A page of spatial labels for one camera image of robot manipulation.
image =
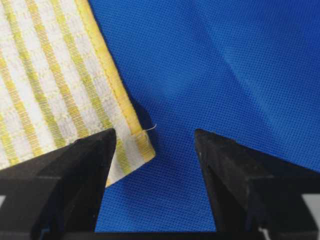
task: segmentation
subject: blue fabric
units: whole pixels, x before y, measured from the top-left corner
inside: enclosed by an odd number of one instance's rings
[[[203,128],[320,171],[319,0],[91,0],[157,157],[105,191],[96,230],[213,231]]]

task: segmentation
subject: yellow striped fabric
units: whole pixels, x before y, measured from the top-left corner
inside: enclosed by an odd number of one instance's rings
[[[87,0],[0,0],[0,168],[107,128],[107,185],[155,156]]]

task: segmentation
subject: yellow hem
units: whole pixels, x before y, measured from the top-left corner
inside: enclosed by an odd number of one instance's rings
[[[83,24],[94,47],[95,54],[107,76],[107,81],[114,93],[115,98],[122,110],[125,120],[130,128],[131,134],[135,137],[139,152],[145,162],[155,157],[156,153],[152,147],[148,134],[141,128],[137,114],[129,100],[127,92],[120,79],[118,70],[113,62],[111,54],[106,46],[105,40],[101,35],[91,7],[87,0],[74,0]]]

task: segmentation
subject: yellow stripe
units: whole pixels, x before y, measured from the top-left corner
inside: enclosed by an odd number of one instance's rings
[[[0,140],[2,142],[6,157],[11,165],[19,163],[18,157],[14,146],[12,145],[11,138],[7,131],[3,117],[0,114]]]
[[[79,53],[74,37],[72,33],[69,30],[65,15],[61,9],[59,0],[50,0],[51,4],[53,6],[55,18],[59,24],[60,30],[63,35],[63,39],[66,43],[66,46],[68,48],[68,51],[71,55],[72,61],[80,75],[80,79],[85,87],[85,90],[90,98],[91,104],[102,123],[103,127],[105,129],[111,128],[112,123],[110,122],[107,114],[104,111],[104,108],[102,106],[101,100],[96,92],[95,86],[93,84],[93,81],[86,69],[86,65],[84,63],[84,60],[82,59],[81,54]],[[125,174],[128,174],[131,172],[130,164],[128,162],[126,152],[124,150],[124,146],[119,138],[117,138],[116,142],[116,156],[117,160],[119,162],[120,167],[122,168],[123,172]]]
[[[80,115],[79,109],[73,99],[68,85],[65,82],[64,75],[62,74],[60,65],[56,59],[54,50],[49,42],[46,29],[42,23],[38,6],[34,0],[26,0],[27,7],[32,17],[34,28],[36,30],[38,39],[40,40],[42,50],[45,54],[46,60],[49,64],[49,68],[53,73],[55,82],[60,90],[63,97],[65,105],[67,107],[68,113],[70,114],[74,126],[77,131],[77,135],[80,138],[87,137],[89,135],[88,129],[86,128],[84,121]]]
[[[10,24],[11,31],[13,34],[13,39],[15,41],[15,45],[19,52],[19,57],[23,63],[26,75],[29,79],[33,94],[35,96],[36,101],[38,102],[42,114],[44,116],[44,120],[48,125],[48,128],[52,134],[54,143],[57,148],[61,148],[66,145],[66,141],[63,138],[58,124],[55,120],[54,115],[49,107],[48,100],[41,88],[38,75],[33,67],[32,60],[30,58],[29,52],[25,46],[24,39],[22,37],[22,33],[19,29],[19,25],[16,19],[16,16],[13,12],[11,1],[10,0],[1,0],[5,15]]]
[[[19,93],[16,89],[15,83],[12,81],[12,78],[10,76],[6,61],[3,58],[1,51],[0,51],[0,75],[4,81],[4,84],[5,84],[6,89],[8,90],[8,93],[11,97],[14,108],[19,115],[23,130],[24,130],[25,135],[28,139],[28,142],[31,146],[32,153],[35,157],[37,157],[37,156],[43,154],[43,151],[39,145],[35,128],[32,125],[30,118],[28,116],[28,113],[26,111],[26,108],[20,99],[20,96],[19,96]]]
[[[100,64],[104,69],[104,74],[107,76],[108,83],[123,112],[131,134],[135,136],[140,154],[144,161],[148,162],[155,157],[155,150],[149,142],[148,134],[141,128],[136,112],[128,98],[114,61],[92,14],[91,7],[87,0],[75,0],[75,3],[77,4],[85,29],[95,49],[95,54],[98,56]]]
[[[107,178],[105,186],[109,187],[110,185],[111,185],[111,180],[109,178]]]

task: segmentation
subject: blue textured backdrop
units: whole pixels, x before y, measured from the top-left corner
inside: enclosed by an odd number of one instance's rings
[[[319,0],[91,0],[157,157],[105,191],[97,231],[212,231],[203,128],[320,170]]]

